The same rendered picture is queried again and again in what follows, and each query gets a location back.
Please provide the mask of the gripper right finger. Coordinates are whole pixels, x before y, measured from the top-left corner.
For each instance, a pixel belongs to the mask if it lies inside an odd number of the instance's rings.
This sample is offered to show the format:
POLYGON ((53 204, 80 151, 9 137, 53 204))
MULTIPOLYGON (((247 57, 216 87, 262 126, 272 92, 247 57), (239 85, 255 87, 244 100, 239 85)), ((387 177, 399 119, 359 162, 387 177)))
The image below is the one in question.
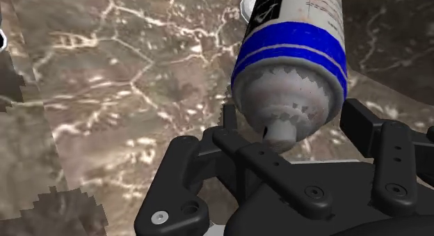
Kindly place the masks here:
POLYGON ((391 217, 434 215, 434 126, 424 133, 348 98, 339 127, 375 168, 371 203, 391 217))

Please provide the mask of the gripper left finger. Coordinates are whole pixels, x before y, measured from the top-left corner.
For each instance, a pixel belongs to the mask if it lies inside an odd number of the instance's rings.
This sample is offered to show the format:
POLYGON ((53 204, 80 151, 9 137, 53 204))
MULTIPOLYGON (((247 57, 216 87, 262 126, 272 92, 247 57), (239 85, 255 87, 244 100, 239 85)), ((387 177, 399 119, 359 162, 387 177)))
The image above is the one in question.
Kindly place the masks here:
POLYGON ((205 236, 209 208, 198 192, 213 177, 240 209, 268 187, 305 218, 332 213, 331 193, 306 176, 297 180, 293 165, 263 143, 245 140, 236 130, 234 105, 226 104, 223 125, 206 129, 202 139, 178 136, 170 142, 134 221, 136 236, 205 236))

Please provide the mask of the white bottle with blue bands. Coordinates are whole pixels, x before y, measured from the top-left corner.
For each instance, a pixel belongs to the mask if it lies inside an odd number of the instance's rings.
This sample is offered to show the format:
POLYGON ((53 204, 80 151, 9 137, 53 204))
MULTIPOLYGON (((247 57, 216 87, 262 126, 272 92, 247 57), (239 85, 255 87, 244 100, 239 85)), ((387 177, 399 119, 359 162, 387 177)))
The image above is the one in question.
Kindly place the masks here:
POLYGON ((348 94, 342 0, 256 0, 231 90, 278 153, 329 123, 348 94))

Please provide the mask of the white round object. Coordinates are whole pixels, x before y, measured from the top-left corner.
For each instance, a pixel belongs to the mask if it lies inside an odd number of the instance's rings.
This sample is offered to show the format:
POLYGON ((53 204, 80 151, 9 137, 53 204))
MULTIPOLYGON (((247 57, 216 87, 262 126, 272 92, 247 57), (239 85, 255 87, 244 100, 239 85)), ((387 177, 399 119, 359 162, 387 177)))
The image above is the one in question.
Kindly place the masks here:
POLYGON ((256 0, 241 0, 240 12, 242 18, 248 23, 252 15, 253 8, 255 7, 256 0))

